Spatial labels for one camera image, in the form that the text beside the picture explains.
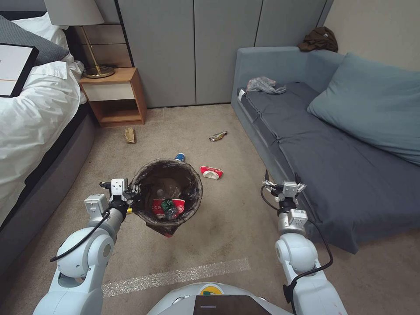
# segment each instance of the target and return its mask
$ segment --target black cable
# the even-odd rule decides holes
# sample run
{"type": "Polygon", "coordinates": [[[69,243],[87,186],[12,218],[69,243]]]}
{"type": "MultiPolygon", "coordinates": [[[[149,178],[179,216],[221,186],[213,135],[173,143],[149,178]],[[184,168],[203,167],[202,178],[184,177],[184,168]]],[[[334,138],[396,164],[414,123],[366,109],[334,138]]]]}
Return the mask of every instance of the black cable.
{"type": "Polygon", "coordinates": [[[301,273],[300,275],[296,276],[296,277],[292,280],[292,282],[290,283],[290,285],[288,285],[288,286],[283,286],[283,289],[284,289],[284,288],[286,288],[287,290],[289,290],[289,297],[290,297],[290,302],[292,303],[292,310],[293,310],[293,314],[296,314],[296,309],[295,309],[295,307],[294,307],[294,302],[293,302],[293,289],[294,289],[294,287],[296,286],[297,281],[298,281],[300,278],[302,278],[302,277],[309,276],[310,274],[317,273],[318,271],[321,271],[321,270],[327,269],[327,268],[328,268],[328,267],[330,267],[330,266],[333,264],[333,262],[334,262],[333,254],[331,253],[331,250],[329,249],[328,243],[327,243],[327,241],[325,240],[324,236],[322,235],[322,232],[321,232],[321,230],[319,229],[318,225],[316,225],[316,223],[315,223],[314,221],[310,220],[310,219],[308,219],[308,221],[309,221],[309,222],[311,222],[311,223],[312,223],[312,224],[316,227],[316,229],[318,230],[318,233],[319,233],[319,235],[321,236],[322,241],[324,242],[325,248],[327,249],[327,252],[328,252],[328,255],[329,255],[329,262],[328,262],[328,263],[326,263],[325,265],[323,265],[323,266],[319,267],[319,268],[315,268],[315,269],[312,269],[312,270],[310,270],[310,271],[307,271],[307,272],[301,273]]]}
{"type": "Polygon", "coordinates": [[[80,240],[80,242],[78,242],[75,246],[73,246],[72,248],[65,251],[63,254],[52,257],[49,261],[54,262],[56,260],[59,260],[59,259],[63,258],[64,256],[67,256],[68,254],[70,254],[73,250],[75,250],[80,245],[82,245],[93,234],[93,232],[95,232],[98,229],[98,227],[100,227],[101,224],[104,223],[104,221],[109,217],[110,213],[111,213],[111,209],[108,209],[108,211],[107,211],[106,215],[103,217],[103,219],[97,225],[95,225],[95,227],[84,238],[82,238],[80,240]]]}
{"type": "Polygon", "coordinates": [[[261,190],[260,190],[260,193],[261,193],[261,197],[262,197],[262,199],[266,202],[266,204],[268,204],[270,207],[272,207],[275,211],[277,211],[277,212],[284,212],[284,213],[286,213],[285,211],[282,211],[281,209],[277,209],[275,206],[273,206],[272,204],[270,204],[270,202],[264,197],[264,195],[263,195],[263,190],[264,190],[264,188],[266,188],[266,187],[271,187],[271,188],[274,188],[274,186],[271,186],[271,185],[267,185],[267,184],[264,184],[262,187],[261,187],[261,190]]]}

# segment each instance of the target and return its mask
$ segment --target nightstand drawer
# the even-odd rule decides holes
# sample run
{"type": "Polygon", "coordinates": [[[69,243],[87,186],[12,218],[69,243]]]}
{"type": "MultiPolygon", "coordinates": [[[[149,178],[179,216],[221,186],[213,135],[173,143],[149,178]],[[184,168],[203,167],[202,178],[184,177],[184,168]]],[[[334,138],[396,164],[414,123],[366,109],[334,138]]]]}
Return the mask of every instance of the nightstand drawer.
{"type": "Polygon", "coordinates": [[[83,89],[91,102],[134,98],[130,83],[83,84],[83,89]]]}

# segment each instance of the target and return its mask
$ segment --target green bottle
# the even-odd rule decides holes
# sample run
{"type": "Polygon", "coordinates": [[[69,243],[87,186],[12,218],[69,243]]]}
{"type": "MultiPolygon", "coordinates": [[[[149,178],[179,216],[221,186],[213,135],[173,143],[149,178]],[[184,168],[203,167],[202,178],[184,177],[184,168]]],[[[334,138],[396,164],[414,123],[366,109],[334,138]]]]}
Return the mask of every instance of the green bottle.
{"type": "Polygon", "coordinates": [[[165,193],[162,189],[157,190],[157,196],[159,198],[164,199],[161,203],[161,207],[162,207],[163,213],[165,214],[165,217],[170,221],[175,219],[177,209],[172,199],[165,198],[165,193]]]}

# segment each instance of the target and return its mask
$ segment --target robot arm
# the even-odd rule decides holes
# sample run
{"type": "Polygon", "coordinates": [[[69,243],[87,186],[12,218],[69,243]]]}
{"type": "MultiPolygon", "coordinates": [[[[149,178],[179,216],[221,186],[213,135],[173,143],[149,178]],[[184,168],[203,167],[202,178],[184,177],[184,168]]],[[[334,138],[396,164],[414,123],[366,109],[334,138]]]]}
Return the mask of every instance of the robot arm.
{"type": "Polygon", "coordinates": [[[90,195],[84,201],[90,215],[88,227],[70,235],[51,259],[57,261],[56,272],[34,315],[101,313],[105,268],[128,209],[127,179],[113,179],[106,184],[110,203],[103,194],[90,195]]]}
{"type": "Polygon", "coordinates": [[[263,188],[280,205],[277,213],[281,236],[276,242],[276,252],[287,278],[288,285],[283,286],[286,300],[292,302],[296,315],[347,315],[337,291],[322,270],[333,263],[331,252],[328,249],[330,262],[321,266],[314,244],[305,237],[308,216],[306,211],[296,209],[296,197],[306,185],[295,177],[294,182],[285,181],[282,185],[270,182],[268,173],[263,180],[263,188]]]}

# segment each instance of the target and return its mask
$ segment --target lamp base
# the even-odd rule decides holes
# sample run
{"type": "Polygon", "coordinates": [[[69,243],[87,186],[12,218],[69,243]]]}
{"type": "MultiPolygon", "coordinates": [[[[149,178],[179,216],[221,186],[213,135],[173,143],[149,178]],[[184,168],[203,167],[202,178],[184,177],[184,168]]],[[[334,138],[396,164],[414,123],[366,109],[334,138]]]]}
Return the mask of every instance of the lamp base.
{"type": "Polygon", "coordinates": [[[84,77],[88,77],[91,79],[99,79],[101,77],[109,77],[115,73],[114,68],[107,67],[107,66],[100,66],[101,73],[98,72],[96,68],[87,68],[83,72],[84,77]]]}

